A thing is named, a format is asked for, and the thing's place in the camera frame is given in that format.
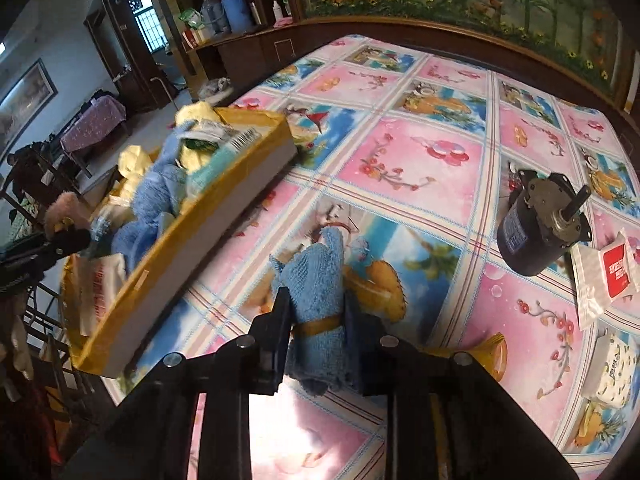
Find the small blue towel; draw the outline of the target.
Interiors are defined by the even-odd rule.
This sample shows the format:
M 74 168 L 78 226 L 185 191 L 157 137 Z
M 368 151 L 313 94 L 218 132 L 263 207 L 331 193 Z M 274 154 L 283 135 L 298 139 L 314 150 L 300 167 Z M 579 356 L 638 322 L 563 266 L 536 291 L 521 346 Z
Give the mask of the small blue towel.
M 287 262 L 269 258 L 271 291 L 288 290 L 293 306 L 292 335 L 285 374 L 310 396 L 341 390 L 352 379 L 344 310 L 344 242 L 336 226 Z

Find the yellow towel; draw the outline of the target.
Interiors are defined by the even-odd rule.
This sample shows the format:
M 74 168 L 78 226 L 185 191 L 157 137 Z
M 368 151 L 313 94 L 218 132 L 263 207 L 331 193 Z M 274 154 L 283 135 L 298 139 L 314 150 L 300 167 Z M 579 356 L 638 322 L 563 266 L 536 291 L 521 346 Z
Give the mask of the yellow towel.
M 224 122 L 216 110 L 206 101 L 198 101 L 180 108 L 175 114 L 175 125 L 171 129 L 164 143 L 157 151 L 148 152 L 141 145 L 129 145 L 120 152 L 117 169 L 122 176 L 120 187 L 113 192 L 117 203 L 130 203 L 134 192 L 142 179 L 150 171 L 153 162 L 160 162 L 162 158 L 168 162 L 175 162 L 179 169 L 187 174 L 200 169 L 209 162 L 213 153 L 195 151 L 187 148 L 178 138 L 178 128 L 191 120 L 209 119 L 214 122 Z

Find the large blue towel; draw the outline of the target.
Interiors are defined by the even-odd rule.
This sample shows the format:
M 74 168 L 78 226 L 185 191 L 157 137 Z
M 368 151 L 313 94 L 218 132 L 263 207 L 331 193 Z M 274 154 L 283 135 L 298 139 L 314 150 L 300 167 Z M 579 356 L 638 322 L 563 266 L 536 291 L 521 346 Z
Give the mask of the large blue towel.
M 177 219 L 185 198 L 186 170 L 164 158 L 153 162 L 134 192 L 134 218 L 115 232 L 111 244 L 113 254 L 124 255 L 127 275 Z

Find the teal cartoon tissue pack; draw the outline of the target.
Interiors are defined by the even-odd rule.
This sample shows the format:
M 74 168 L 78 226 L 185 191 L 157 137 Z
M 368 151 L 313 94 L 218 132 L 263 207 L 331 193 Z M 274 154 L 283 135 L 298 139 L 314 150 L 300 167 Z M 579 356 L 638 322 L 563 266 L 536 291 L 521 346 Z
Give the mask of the teal cartoon tissue pack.
M 209 185 L 231 167 L 241 155 L 262 140 L 262 136 L 253 130 L 247 130 L 232 136 L 213 154 L 209 162 L 194 171 L 186 179 L 186 196 L 194 198 L 202 194 Z

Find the pink fuzzy soft object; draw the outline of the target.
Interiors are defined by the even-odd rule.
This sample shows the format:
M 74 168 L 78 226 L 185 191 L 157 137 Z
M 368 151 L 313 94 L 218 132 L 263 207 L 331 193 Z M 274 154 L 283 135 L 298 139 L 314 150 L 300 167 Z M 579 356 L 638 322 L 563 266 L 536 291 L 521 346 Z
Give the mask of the pink fuzzy soft object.
M 64 192 L 47 209 L 43 220 L 44 234 L 52 240 L 58 229 L 74 226 L 76 229 L 90 229 L 87 208 L 74 192 Z

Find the white desiccant packet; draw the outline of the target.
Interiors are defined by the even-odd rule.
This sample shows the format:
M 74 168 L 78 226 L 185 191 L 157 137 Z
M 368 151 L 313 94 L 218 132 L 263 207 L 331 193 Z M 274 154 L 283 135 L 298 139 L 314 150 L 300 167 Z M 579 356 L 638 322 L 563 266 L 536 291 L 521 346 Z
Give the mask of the white desiccant packet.
M 115 299 L 126 282 L 126 261 L 123 254 L 101 258 L 79 257 L 76 264 L 78 283 L 79 331 L 91 336 L 104 316 L 111 311 Z

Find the yellow cardboard box tray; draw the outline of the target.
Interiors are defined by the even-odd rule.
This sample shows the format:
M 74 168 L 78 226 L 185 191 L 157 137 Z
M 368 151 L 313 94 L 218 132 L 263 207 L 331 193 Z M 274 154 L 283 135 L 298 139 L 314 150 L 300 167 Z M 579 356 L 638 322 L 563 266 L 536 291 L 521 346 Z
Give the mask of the yellow cardboard box tray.
M 89 336 L 80 332 L 78 303 L 73 300 L 78 260 L 67 260 L 61 278 L 62 311 L 70 358 L 78 370 L 109 378 L 122 374 L 196 268 L 296 154 L 284 115 L 239 108 L 218 108 L 216 113 L 232 127 L 256 129 L 259 138 L 169 226 L 129 274 Z

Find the purple covered table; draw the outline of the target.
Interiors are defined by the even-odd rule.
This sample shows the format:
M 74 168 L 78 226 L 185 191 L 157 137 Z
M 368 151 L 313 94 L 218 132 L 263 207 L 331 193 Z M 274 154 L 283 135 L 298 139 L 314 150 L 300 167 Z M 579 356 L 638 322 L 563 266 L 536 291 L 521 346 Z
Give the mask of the purple covered table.
M 73 154 L 104 140 L 126 120 L 126 108 L 112 96 L 100 96 L 80 114 L 61 138 L 66 154 Z

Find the colourful printed tablecloth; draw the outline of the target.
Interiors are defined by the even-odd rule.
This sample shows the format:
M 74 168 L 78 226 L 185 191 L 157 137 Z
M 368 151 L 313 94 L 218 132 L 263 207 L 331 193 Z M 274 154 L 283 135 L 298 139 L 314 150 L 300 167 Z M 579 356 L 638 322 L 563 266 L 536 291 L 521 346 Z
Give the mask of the colourful printed tablecloth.
M 570 265 L 512 272 L 495 234 L 519 171 L 589 185 L 597 245 L 639 240 L 639 178 L 611 123 L 508 76 L 366 36 L 333 40 L 241 94 L 283 114 L 298 163 L 219 248 L 122 377 L 122 400 L 166 353 L 213 352 L 272 303 L 271 258 L 333 226 L 346 282 L 378 302 L 388 329 L 420 347 L 469 348 L 492 335 L 500 382 L 582 479 L 600 479 L 631 440 L 639 393 L 621 408 L 582 395 L 604 335 L 639 338 L 637 299 L 581 330 Z

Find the green white small packet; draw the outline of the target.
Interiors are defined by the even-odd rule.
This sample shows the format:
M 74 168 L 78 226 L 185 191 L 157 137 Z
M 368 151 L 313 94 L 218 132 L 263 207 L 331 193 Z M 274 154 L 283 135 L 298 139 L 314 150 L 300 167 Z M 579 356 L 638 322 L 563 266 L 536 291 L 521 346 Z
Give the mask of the green white small packet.
M 178 138 L 190 150 L 213 153 L 239 133 L 222 122 L 209 119 L 191 120 L 178 128 Z

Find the black electric motor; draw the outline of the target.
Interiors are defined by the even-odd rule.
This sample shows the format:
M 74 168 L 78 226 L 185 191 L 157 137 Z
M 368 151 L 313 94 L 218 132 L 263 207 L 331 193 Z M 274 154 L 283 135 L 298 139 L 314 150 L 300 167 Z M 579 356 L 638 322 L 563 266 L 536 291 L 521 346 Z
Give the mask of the black electric motor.
M 497 230 L 504 262 L 517 274 L 534 276 L 547 269 L 578 243 L 592 241 L 582 206 L 591 197 L 589 185 L 575 190 L 565 174 L 547 177 L 521 169 L 520 186 L 512 191 L 509 209 Z

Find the lemon print tissue pack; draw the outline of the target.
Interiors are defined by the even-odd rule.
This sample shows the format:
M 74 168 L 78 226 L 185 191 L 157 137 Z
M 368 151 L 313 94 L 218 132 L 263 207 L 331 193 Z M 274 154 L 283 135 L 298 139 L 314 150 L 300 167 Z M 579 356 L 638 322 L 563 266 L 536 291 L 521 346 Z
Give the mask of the lemon print tissue pack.
M 638 346 L 632 339 L 624 341 L 606 330 L 596 341 L 580 394 L 607 408 L 623 408 L 631 395 L 638 359 Z

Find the red white striped packet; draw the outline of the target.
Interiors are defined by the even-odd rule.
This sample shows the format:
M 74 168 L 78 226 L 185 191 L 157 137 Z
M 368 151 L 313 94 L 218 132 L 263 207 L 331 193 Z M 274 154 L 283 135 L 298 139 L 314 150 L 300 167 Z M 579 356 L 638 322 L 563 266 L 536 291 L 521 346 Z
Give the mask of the red white striped packet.
M 573 246 L 570 261 L 580 330 L 589 328 L 618 298 L 639 292 L 639 265 L 624 229 L 600 249 Z

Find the blue water jug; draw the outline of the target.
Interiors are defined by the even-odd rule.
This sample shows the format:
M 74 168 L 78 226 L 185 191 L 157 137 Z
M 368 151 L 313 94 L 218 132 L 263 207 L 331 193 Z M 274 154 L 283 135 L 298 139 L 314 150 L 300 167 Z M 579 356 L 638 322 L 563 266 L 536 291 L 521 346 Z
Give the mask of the blue water jug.
M 244 34 L 253 27 L 250 10 L 245 0 L 221 0 L 221 3 L 234 34 Z

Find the framed wall picture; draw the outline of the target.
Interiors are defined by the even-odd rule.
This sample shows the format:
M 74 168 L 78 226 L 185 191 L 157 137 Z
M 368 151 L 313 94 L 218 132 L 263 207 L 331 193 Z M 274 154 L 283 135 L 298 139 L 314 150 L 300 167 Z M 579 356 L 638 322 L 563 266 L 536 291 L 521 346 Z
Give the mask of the framed wall picture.
M 1 100 L 1 158 L 9 154 L 17 139 L 57 94 L 43 60 L 38 58 Z

